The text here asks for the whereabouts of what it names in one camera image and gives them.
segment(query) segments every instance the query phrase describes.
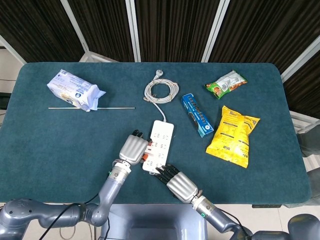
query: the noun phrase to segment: white package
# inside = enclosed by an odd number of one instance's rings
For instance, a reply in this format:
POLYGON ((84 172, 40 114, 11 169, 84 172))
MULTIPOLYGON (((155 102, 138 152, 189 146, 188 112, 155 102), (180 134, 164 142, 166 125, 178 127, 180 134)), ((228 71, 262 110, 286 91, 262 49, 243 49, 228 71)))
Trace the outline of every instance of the white package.
POLYGON ((97 85, 77 77, 63 69, 47 84, 53 94, 86 112, 97 110, 98 99, 106 92, 97 85))

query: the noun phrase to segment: power outlet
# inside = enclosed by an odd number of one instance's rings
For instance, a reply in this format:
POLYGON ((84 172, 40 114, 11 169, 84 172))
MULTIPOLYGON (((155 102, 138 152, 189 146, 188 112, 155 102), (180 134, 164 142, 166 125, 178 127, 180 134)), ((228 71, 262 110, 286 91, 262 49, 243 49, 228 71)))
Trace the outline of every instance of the power outlet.
POLYGON ((154 121, 150 135, 152 143, 145 149, 145 154, 148 157, 142 165, 143 170, 152 175, 159 174, 156 168, 166 165, 174 127, 172 123, 154 121))

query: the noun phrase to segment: blue cardboard box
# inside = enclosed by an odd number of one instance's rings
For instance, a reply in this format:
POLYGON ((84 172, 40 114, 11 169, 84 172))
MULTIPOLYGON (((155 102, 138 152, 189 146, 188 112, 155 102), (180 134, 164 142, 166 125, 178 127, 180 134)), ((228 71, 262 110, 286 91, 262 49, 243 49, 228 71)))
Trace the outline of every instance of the blue cardboard box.
POLYGON ((214 131, 214 128, 209 123, 206 115, 199 109, 192 93, 182 96, 181 101, 202 138, 214 131))

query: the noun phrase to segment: green snack package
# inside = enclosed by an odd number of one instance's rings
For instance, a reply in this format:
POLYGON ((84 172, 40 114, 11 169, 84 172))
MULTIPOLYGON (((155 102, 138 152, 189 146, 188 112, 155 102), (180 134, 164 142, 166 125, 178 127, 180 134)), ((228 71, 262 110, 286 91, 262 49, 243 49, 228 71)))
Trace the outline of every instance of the green snack package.
POLYGON ((228 74, 220 77, 217 81, 206 84, 205 88, 220 99, 223 95, 230 93, 247 82, 248 81, 244 77, 238 74, 235 70, 232 70, 228 74))

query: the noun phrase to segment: yellow chip bag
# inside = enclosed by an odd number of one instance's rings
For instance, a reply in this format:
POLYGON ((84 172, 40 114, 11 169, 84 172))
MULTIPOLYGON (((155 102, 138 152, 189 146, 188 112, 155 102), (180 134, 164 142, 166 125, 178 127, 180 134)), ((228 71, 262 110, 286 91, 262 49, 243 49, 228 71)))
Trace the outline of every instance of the yellow chip bag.
POLYGON ((249 163, 249 134, 260 118, 243 116, 226 106, 222 119, 206 153, 247 168, 249 163))

